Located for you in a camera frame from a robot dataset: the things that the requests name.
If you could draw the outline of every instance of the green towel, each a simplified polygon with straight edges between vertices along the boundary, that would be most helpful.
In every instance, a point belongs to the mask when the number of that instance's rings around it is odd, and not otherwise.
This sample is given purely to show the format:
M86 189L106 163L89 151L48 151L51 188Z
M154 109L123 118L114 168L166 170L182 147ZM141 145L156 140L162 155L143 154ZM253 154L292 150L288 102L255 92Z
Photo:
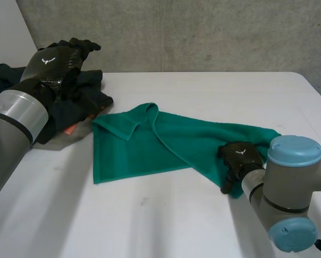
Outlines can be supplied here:
M264 161L271 140L279 134L248 125L213 123L160 112L154 103L93 121L94 183L192 167L218 186L228 168L218 159L227 142L256 145ZM231 195L242 194L241 184Z

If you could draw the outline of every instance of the white table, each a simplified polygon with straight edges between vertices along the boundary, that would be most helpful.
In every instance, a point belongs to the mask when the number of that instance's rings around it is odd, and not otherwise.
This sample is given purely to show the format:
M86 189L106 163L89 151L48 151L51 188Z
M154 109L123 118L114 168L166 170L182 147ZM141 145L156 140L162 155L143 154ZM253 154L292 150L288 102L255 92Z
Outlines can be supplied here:
M321 144L321 97L295 73L105 74L112 112L161 111L269 127ZM321 237L321 192L310 206ZM31 150L0 193L0 257L321 257L268 240L245 196L193 169L93 185L92 134L61 152Z

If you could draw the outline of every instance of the blue cap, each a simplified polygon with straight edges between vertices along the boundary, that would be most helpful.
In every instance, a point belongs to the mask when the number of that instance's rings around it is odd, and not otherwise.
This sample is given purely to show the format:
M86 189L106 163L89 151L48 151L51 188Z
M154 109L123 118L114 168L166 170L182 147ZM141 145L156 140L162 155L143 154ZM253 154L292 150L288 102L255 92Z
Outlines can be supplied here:
M271 141L268 158L285 167L305 167L321 160L321 146L307 137L279 136Z
M269 238L286 253L300 252L311 247L318 237L316 225L308 218L281 220L271 227Z

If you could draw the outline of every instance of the dark clothing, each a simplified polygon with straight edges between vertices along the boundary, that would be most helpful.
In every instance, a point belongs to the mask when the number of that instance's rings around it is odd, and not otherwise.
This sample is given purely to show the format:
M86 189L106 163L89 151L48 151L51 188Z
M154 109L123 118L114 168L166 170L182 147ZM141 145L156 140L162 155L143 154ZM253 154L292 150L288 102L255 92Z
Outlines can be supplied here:
M11 68L6 64L0 64L0 92L20 82L25 67ZM95 103L99 108L107 108L113 103L113 99L101 92L101 70L82 71L77 77L76 87L86 100ZM36 142L45 144L56 132L63 131L68 126L84 121L92 112L81 103L73 100L55 102L49 109L49 121L36 139Z

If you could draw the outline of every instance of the gray concrete wall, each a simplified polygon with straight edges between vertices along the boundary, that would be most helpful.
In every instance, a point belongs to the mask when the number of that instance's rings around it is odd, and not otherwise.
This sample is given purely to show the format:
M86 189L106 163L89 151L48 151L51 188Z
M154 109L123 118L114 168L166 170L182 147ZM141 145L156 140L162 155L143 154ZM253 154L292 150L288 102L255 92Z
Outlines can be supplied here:
M321 0L17 3L37 47L71 37L101 44L86 69L294 71L321 93Z

